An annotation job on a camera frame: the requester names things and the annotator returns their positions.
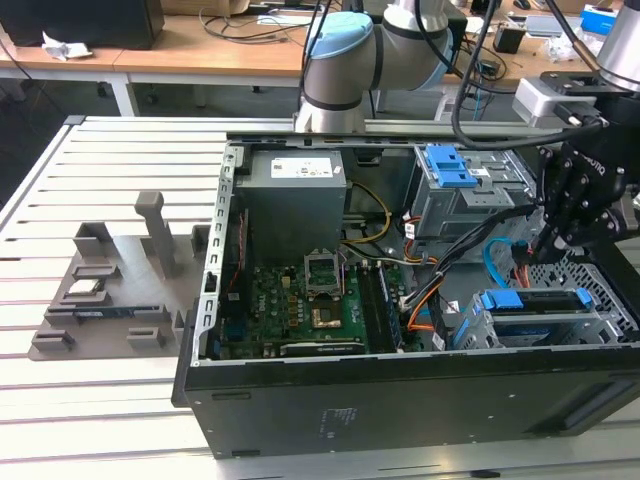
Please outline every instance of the aluminum extrusion table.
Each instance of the aluminum extrusion table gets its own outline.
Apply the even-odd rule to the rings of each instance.
[[[434,122],[368,128],[450,132]],[[467,128],[527,130],[489,122]],[[210,219],[226,132],[290,129],[288,120],[118,117],[61,128],[0,212],[0,478],[434,479],[478,469],[529,480],[640,477],[640,401],[575,438],[216,462],[191,411],[169,401],[175,358],[27,358],[80,222],[142,234],[132,205],[138,190],[153,189],[164,193],[172,231],[188,233]],[[632,257],[635,245],[626,245]]]

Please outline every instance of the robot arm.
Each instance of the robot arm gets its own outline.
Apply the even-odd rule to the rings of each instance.
[[[423,25],[450,58],[451,33],[443,12],[448,0],[421,1]],[[295,120],[297,132],[364,132],[363,92],[413,90],[440,81],[446,66],[424,41],[413,5],[413,0],[395,0],[385,10],[382,25],[375,26],[365,14],[327,16],[310,54],[304,100]]]
[[[567,246],[640,235],[633,208],[640,183],[638,45],[640,2],[627,0],[598,55],[597,72],[547,72],[518,88],[514,108],[530,124],[544,120],[544,112],[607,122],[594,135],[539,150],[536,200],[546,225],[534,243],[533,263],[553,263]]]

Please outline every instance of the wire bundle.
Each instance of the wire bundle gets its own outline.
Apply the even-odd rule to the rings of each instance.
[[[289,34],[289,31],[311,25],[311,23],[305,23],[303,25],[282,26],[277,19],[271,17],[269,21],[272,21],[273,23],[278,25],[280,28],[277,28],[274,30],[268,30],[265,32],[254,33],[250,35],[228,35],[225,32],[230,28],[232,29],[243,28],[243,27],[246,27],[247,25],[251,25],[252,23],[258,23],[260,20],[259,19],[249,20],[239,25],[231,24],[230,19],[227,17],[211,17],[205,20],[203,15],[204,15],[204,11],[208,8],[210,7],[202,7],[198,12],[198,18],[200,19],[200,24],[202,25],[202,28],[204,28],[204,31],[207,32],[212,37],[221,38],[229,42],[240,43],[244,45],[269,45],[272,43],[284,43],[284,42],[291,41],[297,45],[302,46],[300,42],[298,42]],[[222,20],[225,24],[225,26],[220,31],[216,31],[213,29],[213,24],[217,20]],[[280,32],[284,33],[286,36],[278,37],[277,34]]]
[[[430,299],[433,299],[432,301],[429,301],[429,309],[432,315],[434,312],[437,313],[439,311],[440,297],[436,295],[437,290],[442,285],[447,271],[456,261],[462,258],[467,251],[483,242],[499,223],[502,223],[509,218],[530,215],[536,208],[537,207],[535,205],[523,205],[503,210],[486,218],[482,223],[460,236],[447,249],[440,260],[438,260],[433,268],[429,280],[404,299],[404,304],[410,307],[417,302],[417,305],[413,307],[413,312],[409,319],[409,330],[418,330],[422,329],[422,327],[426,327],[424,325],[415,324],[415,320],[418,317],[420,309]]]

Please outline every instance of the label on power supply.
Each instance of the label on power supply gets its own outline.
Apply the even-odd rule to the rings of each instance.
[[[271,178],[331,178],[330,158],[274,158]]]

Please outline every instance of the sticker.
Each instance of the sticker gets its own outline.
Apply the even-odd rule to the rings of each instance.
[[[330,158],[274,158],[271,178],[332,178]]]
[[[76,317],[104,317],[102,312],[75,312]]]
[[[410,240],[416,238],[416,226],[413,223],[404,224],[404,236]]]
[[[432,341],[433,341],[434,347],[436,347],[440,351],[444,350],[444,340],[442,340],[442,337],[438,335],[436,332],[433,332]]]
[[[460,313],[460,308],[458,308],[458,301],[453,300],[452,302],[447,302],[447,308],[445,308],[444,313]]]
[[[489,171],[486,168],[470,168],[469,173],[474,177],[490,177]]]

